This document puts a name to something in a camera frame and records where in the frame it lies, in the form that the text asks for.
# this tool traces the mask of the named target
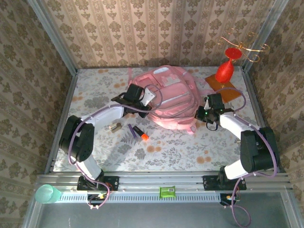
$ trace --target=teal cup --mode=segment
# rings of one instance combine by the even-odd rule
[[[49,184],[42,185],[35,193],[35,199],[39,203],[55,203],[60,197],[61,192]]]

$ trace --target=red vase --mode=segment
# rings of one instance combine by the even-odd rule
[[[225,51],[225,55],[229,58],[229,61],[220,65],[215,74],[215,79],[222,84],[230,81],[234,70],[232,60],[241,58],[242,52],[237,48],[232,47]]]
[[[223,63],[219,66],[217,73],[215,74],[215,79],[219,83],[227,83],[230,81],[232,75],[233,75],[234,67],[232,65],[232,59],[230,59],[228,62]]]

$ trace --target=floral tablecloth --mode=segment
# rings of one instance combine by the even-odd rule
[[[133,75],[152,68],[133,68]],[[206,78],[217,67],[185,67],[196,77]],[[127,89],[128,69],[81,69],[69,109],[69,115],[83,116],[107,104],[111,98]],[[242,90],[247,105],[238,114],[256,124],[244,79],[239,67],[235,67],[231,83]],[[208,84],[197,83],[200,89],[211,89]],[[226,103],[226,107],[238,108],[243,104],[239,97]],[[119,120],[122,129],[111,133],[104,130],[95,135],[93,155],[104,171],[211,171],[239,159],[238,139],[221,127],[209,131],[205,123],[197,123],[197,132],[166,130],[147,118],[129,114]],[[128,124],[137,125],[147,135],[148,141],[137,141],[131,135]],[[67,156],[59,150],[53,171],[75,171],[68,164]]]

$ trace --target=wall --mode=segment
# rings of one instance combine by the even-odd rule
[[[41,0],[77,68],[216,66],[258,32],[274,0]],[[238,33],[227,35],[231,27]]]
[[[71,75],[32,8],[0,1],[0,227],[22,224]]]
[[[304,213],[304,2],[290,0],[251,76]]]

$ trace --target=green snack package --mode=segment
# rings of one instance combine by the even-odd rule
[[[160,187],[160,198],[165,198],[165,197],[176,197],[175,186],[165,187],[165,188]]]

